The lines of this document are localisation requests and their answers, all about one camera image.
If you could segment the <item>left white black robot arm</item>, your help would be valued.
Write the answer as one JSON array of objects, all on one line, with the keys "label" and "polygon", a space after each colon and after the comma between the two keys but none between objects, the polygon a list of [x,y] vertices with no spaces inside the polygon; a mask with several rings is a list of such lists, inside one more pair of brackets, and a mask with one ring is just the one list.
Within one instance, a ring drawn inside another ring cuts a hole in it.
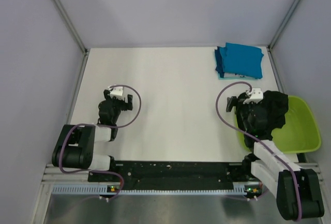
[{"label": "left white black robot arm", "polygon": [[202,110],[181,105],[156,111],[140,105],[128,130],[115,124],[123,111],[132,110],[127,101],[107,98],[99,104],[97,125],[65,125],[52,154],[52,164],[65,173],[92,171],[106,181],[124,168],[154,167],[163,163],[237,162],[235,132],[214,117],[203,118]]}]

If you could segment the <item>teal blue t-shirt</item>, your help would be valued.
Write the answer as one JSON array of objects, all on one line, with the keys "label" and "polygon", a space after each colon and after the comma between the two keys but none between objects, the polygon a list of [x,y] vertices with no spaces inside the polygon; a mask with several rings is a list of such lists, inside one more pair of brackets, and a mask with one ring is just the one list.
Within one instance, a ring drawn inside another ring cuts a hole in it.
[{"label": "teal blue t-shirt", "polygon": [[225,47],[219,48],[219,51],[225,73],[254,79],[263,78],[261,63],[264,54],[260,48],[226,43]]}]

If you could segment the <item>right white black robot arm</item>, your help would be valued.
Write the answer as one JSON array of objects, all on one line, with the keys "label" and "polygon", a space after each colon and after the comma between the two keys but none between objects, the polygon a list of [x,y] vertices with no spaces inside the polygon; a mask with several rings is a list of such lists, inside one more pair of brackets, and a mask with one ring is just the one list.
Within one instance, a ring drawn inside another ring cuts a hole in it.
[{"label": "right white black robot arm", "polygon": [[242,176],[256,177],[276,199],[285,220],[324,215],[319,177],[313,169],[292,162],[287,154],[313,152],[321,145],[315,118],[299,97],[277,91],[242,93],[228,99],[235,110],[243,147],[251,151],[241,168]]}]

